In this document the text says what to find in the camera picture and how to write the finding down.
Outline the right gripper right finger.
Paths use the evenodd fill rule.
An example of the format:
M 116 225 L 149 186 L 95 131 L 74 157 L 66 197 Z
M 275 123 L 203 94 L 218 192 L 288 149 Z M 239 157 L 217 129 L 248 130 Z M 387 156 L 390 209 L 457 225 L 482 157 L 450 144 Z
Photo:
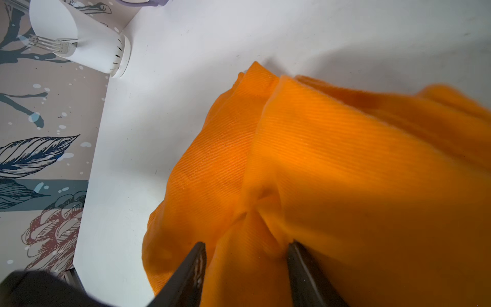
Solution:
M 310 252 L 297 241 L 289 244 L 288 274 L 295 307 L 348 307 Z

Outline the orange long pants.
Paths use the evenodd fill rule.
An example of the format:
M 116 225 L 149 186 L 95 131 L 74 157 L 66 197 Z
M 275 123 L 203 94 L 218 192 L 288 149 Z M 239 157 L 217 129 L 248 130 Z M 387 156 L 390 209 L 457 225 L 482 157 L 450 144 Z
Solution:
M 291 306 L 295 241 L 350 306 L 489 306 L 490 111 L 252 64 L 171 172 L 143 267 L 159 292 L 202 242 L 203 306 Z

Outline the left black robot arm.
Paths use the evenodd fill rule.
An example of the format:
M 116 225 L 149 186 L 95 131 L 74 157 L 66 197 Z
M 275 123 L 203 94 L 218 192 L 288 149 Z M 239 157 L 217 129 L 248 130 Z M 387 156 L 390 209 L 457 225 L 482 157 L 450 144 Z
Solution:
M 1 282 L 1 306 L 99 306 L 104 304 L 44 271 L 14 271 Z

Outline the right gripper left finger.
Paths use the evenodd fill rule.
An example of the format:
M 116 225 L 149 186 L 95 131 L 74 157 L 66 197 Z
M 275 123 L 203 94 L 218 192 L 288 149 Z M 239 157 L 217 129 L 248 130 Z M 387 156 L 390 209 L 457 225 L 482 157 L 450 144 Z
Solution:
M 148 306 L 199 306 L 206 267 L 207 254 L 205 244 L 198 242 Z

